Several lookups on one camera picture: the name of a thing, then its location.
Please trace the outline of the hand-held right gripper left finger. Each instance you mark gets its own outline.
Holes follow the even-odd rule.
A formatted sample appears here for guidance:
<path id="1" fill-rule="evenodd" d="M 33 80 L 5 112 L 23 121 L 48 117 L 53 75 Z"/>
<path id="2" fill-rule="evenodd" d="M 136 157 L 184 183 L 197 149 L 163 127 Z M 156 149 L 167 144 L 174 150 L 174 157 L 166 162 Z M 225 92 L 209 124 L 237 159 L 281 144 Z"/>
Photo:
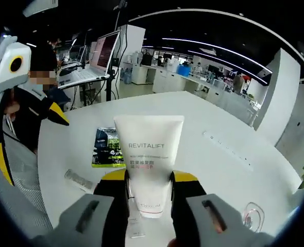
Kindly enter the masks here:
<path id="1" fill-rule="evenodd" d="M 125 246 L 128 217 L 128 172 L 113 171 L 66 209 L 55 229 L 33 238 L 32 246 Z"/>

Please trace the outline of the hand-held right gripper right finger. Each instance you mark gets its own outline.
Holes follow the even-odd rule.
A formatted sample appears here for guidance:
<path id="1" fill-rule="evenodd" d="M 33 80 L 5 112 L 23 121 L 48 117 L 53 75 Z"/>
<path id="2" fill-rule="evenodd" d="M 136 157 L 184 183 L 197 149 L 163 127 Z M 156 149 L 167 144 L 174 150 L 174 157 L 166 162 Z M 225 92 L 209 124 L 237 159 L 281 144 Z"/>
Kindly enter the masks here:
<path id="1" fill-rule="evenodd" d="M 171 217 L 179 246 L 267 246 L 268 235 L 244 226 L 241 214 L 194 175 L 174 170 Z"/>

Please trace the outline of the person's left hand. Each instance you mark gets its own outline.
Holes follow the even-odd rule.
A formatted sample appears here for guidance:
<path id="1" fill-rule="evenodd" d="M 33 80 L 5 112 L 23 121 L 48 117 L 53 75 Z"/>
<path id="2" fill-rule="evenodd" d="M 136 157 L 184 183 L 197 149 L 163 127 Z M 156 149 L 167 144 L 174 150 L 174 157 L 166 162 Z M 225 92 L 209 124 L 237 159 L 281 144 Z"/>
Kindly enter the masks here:
<path id="1" fill-rule="evenodd" d="M 8 99 L 6 101 L 6 107 L 4 109 L 4 114 L 10 116 L 10 118 L 15 118 L 15 114 L 20 109 L 20 104 L 15 100 L 14 89 L 11 89 Z"/>

